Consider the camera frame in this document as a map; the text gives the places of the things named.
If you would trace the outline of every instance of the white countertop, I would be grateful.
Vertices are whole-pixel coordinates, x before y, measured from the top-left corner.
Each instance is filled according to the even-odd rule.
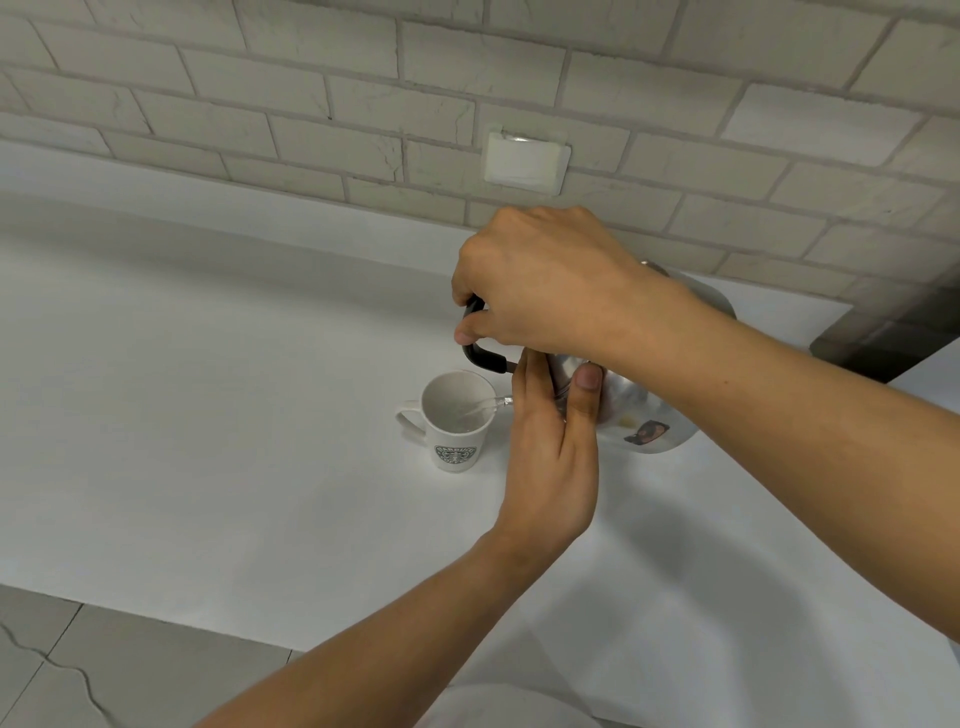
[[[0,217],[0,582],[305,649],[490,526],[509,415],[455,476],[392,418],[468,368],[445,276],[80,208],[44,243],[22,202]],[[794,343],[839,315],[725,285]],[[947,641],[705,436],[601,468],[594,525],[459,681],[663,728],[956,725]]]

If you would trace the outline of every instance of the hand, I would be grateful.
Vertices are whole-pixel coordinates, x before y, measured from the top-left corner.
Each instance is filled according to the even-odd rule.
[[[662,304],[657,291],[672,286],[583,207],[504,207],[460,250],[453,299],[466,305],[475,293],[489,310],[467,316],[454,338],[602,360],[598,349],[642,312],[662,308],[651,302]]]
[[[596,364],[576,371],[564,422],[546,357],[527,349],[516,366],[507,488],[491,535],[534,570],[545,570],[593,520],[602,383]]]

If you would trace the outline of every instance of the brick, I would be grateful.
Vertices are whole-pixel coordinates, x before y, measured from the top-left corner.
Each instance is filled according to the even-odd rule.
[[[219,180],[227,178],[227,170],[216,152],[117,132],[106,132],[105,139],[113,155],[124,161],[175,169]]]
[[[389,182],[403,179],[399,139],[297,119],[273,117],[272,123],[281,159]]]
[[[494,214],[500,209],[500,205],[487,205],[487,203],[468,203],[467,225],[470,228],[483,228],[491,221]]]
[[[960,240],[960,194],[948,194],[917,227]]]
[[[17,68],[8,74],[27,106],[37,113],[128,132],[150,131],[128,88]]]
[[[183,51],[197,93],[252,107],[330,117],[323,74],[203,51]]]
[[[33,141],[49,147],[110,156],[110,149],[96,129],[37,119],[0,111],[0,136],[15,141]]]
[[[672,56],[840,87],[886,24],[882,15],[796,0],[690,0]]]
[[[771,85],[751,85],[723,138],[786,152],[882,164],[921,115]]]
[[[822,338],[838,344],[853,344],[876,331],[883,323],[883,319],[865,316],[858,311],[848,311],[836,324],[824,331]]]
[[[237,0],[236,7],[254,53],[396,78],[391,18],[286,0]]]
[[[741,253],[732,253],[720,266],[717,275],[819,296],[836,296],[856,279],[849,273]]]
[[[960,121],[934,116],[890,162],[891,169],[960,182]]]
[[[324,200],[344,200],[344,183],[340,175],[261,159],[224,156],[224,163],[234,182]]]
[[[579,172],[566,175],[557,207],[583,205],[608,223],[661,231],[680,202],[681,193]]]
[[[722,76],[574,53],[562,106],[712,136],[740,87]]]
[[[0,15],[0,61],[54,68],[34,26],[20,17]]]
[[[902,20],[853,90],[960,109],[960,30]]]
[[[0,0],[0,11],[22,12],[44,20],[92,23],[93,16],[84,0]]]
[[[0,109],[26,111],[27,104],[20,98],[10,79],[0,73]]]
[[[553,106],[564,50],[403,23],[407,81]]]
[[[679,192],[579,172],[567,173],[556,197],[501,187],[483,181],[479,154],[418,142],[407,143],[407,168],[413,184],[511,205],[583,205],[606,222],[652,231],[662,230],[680,200]]]
[[[563,43],[574,40],[659,53],[678,5],[679,0],[492,0],[490,24],[493,28],[554,37]]]
[[[943,194],[942,189],[926,184],[804,162],[790,170],[772,200],[851,220],[910,227]]]
[[[799,257],[824,226],[822,220],[803,215],[687,195],[670,231],[708,243]]]
[[[638,133],[622,174],[760,200],[786,165],[786,159],[757,152]]]
[[[238,51],[245,48],[230,0],[87,0],[87,5],[97,23],[113,30]]]
[[[276,157],[267,116],[260,111],[231,109],[159,93],[140,92],[137,98],[157,136]]]
[[[928,283],[960,263],[960,246],[876,228],[836,225],[806,259],[873,276]]]
[[[682,271],[713,273],[727,254],[718,248],[644,235],[640,232],[610,232],[637,260],[652,260],[659,265]]]
[[[172,45],[46,23],[36,27],[60,70],[193,94],[180,55]]]
[[[441,223],[463,225],[465,200],[390,184],[347,179],[350,203]]]
[[[478,146],[486,142],[483,137],[488,126],[498,125],[504,132],[569,144],[571,166],[604,172],[616,170],[630,138],[625,129],[493,104],[481,104],[479,114],[477,129],[482,138],[476,140]]]
[[[473,102],[383,84],[331,76],[337,121],[469,145]]]
[[[379,8],[466,23],[479,23],[483,19],[483,0],[338,0],[338,5]]]
[[[920,301],[928,290],[915,283],[864,276],[846,289],[840,298],[853,303],[856,310],[869,316],[893,319]]]

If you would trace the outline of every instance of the sticker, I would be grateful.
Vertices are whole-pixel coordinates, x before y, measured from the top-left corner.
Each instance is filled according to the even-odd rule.
[[[437,445],[434,450],[437,451],[437,457],[448,465],[460,465],[473,457],[477,448],[445,448],[442,445]]]
[[[670,429],[670,425],[659,423],[656,420],[647,420],[639,427],[635,434],[628,435],[623,439],[631,445],[648,445],[658,437],[666,434],[668,429]]]

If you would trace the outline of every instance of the fingernail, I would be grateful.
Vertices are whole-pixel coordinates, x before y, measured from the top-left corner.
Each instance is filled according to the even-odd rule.
[[[573,375],[573,381],[581,389],[592,392],[600,388],[600,383],[603,381],[603,370],[596,364],[582,364],[576,374]]]

